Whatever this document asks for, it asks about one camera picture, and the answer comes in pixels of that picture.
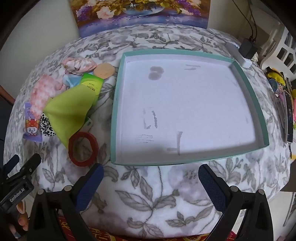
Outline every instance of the flower painting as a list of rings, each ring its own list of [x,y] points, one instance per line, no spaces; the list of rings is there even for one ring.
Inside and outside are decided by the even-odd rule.
[[[210,0],[70,0],[80,36],[144,23],[207,28]]]

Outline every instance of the white power strip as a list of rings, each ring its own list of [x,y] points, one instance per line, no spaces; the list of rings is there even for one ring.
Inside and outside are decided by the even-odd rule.
[[[246,69],[250,68],[252,65],[252,61],[250,59],[244,58],[241,53],[239,52],[239,46],[233,42],[227,42],[226,48],[228,52],[235,57],[237,62]]]

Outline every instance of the silver screw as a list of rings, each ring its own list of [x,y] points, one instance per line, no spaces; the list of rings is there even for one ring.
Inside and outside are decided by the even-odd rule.
[[[67,186],[64,187],[64,190],[66,192],[71,191],[72,190],[72,186],[71,185],[67,185]]]
[[[237,192],[239,189],[236,186],[231,186],[230,190],[233,192]]]
[[[39,195],[41,195],[42,193],[44,193],[44,190],[43,190],[43,189],[39,189],[37,193],[38,193]]]
[[[259,189],[258,192],[259,192],[261,195],[264,195],[264,193],[265,193],[263,189]]]

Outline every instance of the leaf pattern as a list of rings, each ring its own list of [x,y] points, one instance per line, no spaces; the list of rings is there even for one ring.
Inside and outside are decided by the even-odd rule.
[[[112,233],[120,234],[121,230],[127,230],[128,236],[139,238],[182,236],[190,225],[196,226],[194,230],[202,230],[203,218],[213,214],[214,208],[200,181],[194,177],[194,166],[184,173],[180,165],[178,172],[170,176],[170,166],[160,166],[158,169],[124,167],[110,163],[107,143],[110,142],[112,103],[123,52],[151,48],[181,49],[232,58],[225,49],[225,43],[229,41],[239,43],[232,36],[214,29],[177,24],[141,24],[104,31],[65,45],[37,64],[21,88],[7,127],[4,161],[9,160],[15,153],[20,156],[19,164],[12,171],[12,174],[15,174],[34,153],[39,153],[42,162],[32,174],[32,183],[48,191],[60,190],[68,181],[75,183],[80,176],[85,175],[87,168],[83,170],[71,165],[67,150],[57,137],[44,139],[42,143],[22,139],[22,106],[29,99],[39,76],[54,74],[61,68],[64,58],[82,56],[90,57],[98,64],[108,62],[115,67],[116,72],[104,80],[97,105],[89,111],[96,126],[91,132],[101,144],[97,162],[104,165],[105,172],[87,210],[87,216],[93,217],[89,226],[99,225],[98,228],[104,228],[98,223],[112,223]],[[203,163],[209,164],[228,185],[237,185],[247,192],[262,188],[270,199],[289,180],[289,148],[282,141],[275,97],[264,73],[256,63],[243,71],[262,108],[270,145],[258,152]],[[170,226],[167,220],[172,220],[169,223],[176,227]]]

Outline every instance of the green cloth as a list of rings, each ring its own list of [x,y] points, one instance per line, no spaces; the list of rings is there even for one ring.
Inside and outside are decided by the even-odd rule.
[[[50,99],[43,109],[54,132],[67,149],[70,137],[83,126],[95,98],[95,92],[89,87],[77,85]]]

